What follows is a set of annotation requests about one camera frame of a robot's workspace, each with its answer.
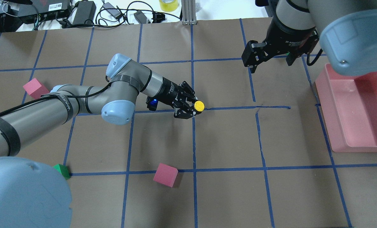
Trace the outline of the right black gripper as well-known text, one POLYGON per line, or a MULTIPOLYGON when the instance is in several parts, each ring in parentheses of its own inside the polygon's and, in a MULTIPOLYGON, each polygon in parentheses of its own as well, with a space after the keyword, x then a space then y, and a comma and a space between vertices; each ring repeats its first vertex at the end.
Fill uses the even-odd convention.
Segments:
POLYGON ((242 61, 251 74, 263 62, 287 54, 288 66, 294 64, 303 54, 311 54, 319 41, 315 28, 296 30, 287 27, 279 19, 272 19, 266 38, 261 42, 248 41, 242 54, 242 61))

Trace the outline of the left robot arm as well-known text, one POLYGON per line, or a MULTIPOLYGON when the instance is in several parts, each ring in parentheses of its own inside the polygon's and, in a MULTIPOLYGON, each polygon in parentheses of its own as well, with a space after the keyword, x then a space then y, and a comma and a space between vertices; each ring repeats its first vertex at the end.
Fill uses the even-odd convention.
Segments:
POLYGON ((65 177, 17 154, 77 114, 100 114, 108 123, 128 124, 139 93, 147 96, 149 110, 161 102, 174 109, 175 118, 193 118, 205 109, 187 82, 171 82, 122 54, 112 57, 106 79, 105 87, 57 85, 0 113, 0 228, 70 227, 72 196, 65 177))

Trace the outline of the green cube near arm base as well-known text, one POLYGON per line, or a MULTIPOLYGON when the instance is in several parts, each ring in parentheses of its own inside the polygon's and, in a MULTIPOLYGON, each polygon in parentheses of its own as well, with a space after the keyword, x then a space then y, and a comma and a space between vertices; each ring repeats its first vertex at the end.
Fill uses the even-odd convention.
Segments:
POLYGON ((70 172, 68 167, 62 164, 56 164, 53 166, 55 170, 57 170, 66 180, 70 179, 70 172))

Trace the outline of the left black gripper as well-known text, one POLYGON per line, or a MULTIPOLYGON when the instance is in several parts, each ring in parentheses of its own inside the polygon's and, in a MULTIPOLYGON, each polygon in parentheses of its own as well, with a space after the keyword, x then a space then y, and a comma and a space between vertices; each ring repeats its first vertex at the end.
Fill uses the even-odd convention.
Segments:
POLYGON ((190 119, 202 112, 194 108, 197 101, 194 89, 186 81, 177 85, 163 77, 162 87, 158 93, 158 101, 174 109, 174 118, 190 119))

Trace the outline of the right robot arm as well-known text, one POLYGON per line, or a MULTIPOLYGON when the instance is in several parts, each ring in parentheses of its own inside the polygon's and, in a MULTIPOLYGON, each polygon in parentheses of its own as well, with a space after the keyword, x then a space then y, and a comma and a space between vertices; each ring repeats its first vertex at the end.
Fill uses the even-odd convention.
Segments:
POLYGON ((266 38, 250 40, 241 56, 254 73, 258 65, 286 54, 291 66, 317 44, 341 75, 377 71, 377 0, 257 0, 272 16, 266 38))

